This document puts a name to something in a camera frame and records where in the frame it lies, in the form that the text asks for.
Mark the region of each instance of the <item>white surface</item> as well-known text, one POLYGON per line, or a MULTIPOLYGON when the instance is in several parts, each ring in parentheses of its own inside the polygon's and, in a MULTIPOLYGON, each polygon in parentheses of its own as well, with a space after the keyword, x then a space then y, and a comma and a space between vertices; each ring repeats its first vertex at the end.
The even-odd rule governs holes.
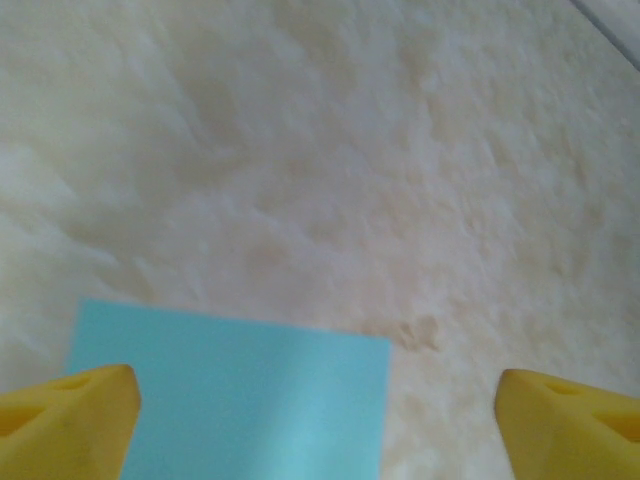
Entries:
POLYGON ((573 0, 573 2, 640 70, 640 1, 573 0))
POLYGON ((508 479, 502 369, 640 394, 638 72, 568 1, 302 4, 0 3, 0 387, 80 295, 388 335, 383 478, 508 479))

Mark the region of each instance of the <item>blue paper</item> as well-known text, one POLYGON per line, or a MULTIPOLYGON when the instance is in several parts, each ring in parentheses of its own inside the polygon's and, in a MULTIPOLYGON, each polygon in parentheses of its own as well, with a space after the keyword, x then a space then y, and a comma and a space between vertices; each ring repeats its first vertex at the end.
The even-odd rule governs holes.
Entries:
POLYGON ((122 480, 374 480, 383 338, 83 304, 69 373, 135 369, 143 398, 122 480))

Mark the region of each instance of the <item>light blue card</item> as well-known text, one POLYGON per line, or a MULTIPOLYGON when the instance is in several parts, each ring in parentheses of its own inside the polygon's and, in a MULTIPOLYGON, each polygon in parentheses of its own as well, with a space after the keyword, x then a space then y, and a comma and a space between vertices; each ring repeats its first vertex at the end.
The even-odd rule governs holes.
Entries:
POLYGON ((376 480, 390 352, 383 338, 90 300, 68 373, 135 369, 122 480, 376 480))

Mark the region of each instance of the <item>floor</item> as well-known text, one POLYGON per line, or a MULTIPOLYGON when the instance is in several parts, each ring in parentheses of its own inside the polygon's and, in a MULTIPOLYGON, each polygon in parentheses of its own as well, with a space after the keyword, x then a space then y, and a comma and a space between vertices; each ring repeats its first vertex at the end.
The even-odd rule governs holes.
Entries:
POLYGON ((570 0, 0 10, 0 390, 97 296, 390 337, 385 480, 512 478, 505 368, 640 395, 640 74, 570 0))

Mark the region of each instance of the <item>white fluffy rug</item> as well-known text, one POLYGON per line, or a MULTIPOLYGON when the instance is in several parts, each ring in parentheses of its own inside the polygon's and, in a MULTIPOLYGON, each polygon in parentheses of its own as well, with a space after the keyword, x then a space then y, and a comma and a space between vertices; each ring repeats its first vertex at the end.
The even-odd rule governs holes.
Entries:
POLYGON ((510 478, 504 368, 640 394, 640 74, 569 0, 0 0, 0 113, 3 391, 91 295, 391 337, 384 479, 510 478))

